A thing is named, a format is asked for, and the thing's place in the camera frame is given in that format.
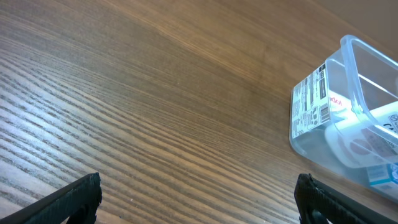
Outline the blue box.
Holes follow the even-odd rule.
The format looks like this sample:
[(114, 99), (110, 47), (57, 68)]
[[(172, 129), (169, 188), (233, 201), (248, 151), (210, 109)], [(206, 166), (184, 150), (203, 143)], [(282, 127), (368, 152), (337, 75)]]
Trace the blue box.
[(367, 167), (369, 185), (381, 191), (397, 191), (397, 164)]

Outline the white green medicine box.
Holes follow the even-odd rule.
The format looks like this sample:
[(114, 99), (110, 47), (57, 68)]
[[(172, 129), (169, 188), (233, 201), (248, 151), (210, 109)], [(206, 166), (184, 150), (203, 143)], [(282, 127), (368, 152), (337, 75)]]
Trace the white green medicine box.
[(341, 121), (354, 115), (351, 100), (334, 92), (330, 93), (329, 99), (331, 115), (334, 119)]

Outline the white calamol lotion bottle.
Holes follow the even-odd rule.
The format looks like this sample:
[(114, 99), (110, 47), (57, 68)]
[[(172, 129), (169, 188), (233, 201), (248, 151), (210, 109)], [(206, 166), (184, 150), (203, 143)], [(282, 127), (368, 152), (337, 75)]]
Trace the white calamol lotion bottle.
[(397, 102), (371, 110), (371, 114), (375, 123), (352, 115), (326, 128), (332, 152), (349, 168), (397, 162)]

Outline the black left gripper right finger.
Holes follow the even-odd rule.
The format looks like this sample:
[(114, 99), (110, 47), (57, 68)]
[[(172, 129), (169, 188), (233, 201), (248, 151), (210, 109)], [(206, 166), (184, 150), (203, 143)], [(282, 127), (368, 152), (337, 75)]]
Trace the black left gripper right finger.
[(313, 178), (311, 174), (298, 176), (294, 197), (301, 224), (397, 224)]

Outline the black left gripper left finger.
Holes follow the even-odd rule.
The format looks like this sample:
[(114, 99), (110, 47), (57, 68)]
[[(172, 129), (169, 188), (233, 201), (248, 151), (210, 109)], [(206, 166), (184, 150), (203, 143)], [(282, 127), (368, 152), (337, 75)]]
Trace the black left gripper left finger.
[(7, 217), (4, 224), (94, 223), (102, 201), (99, 173), (88, 174)]

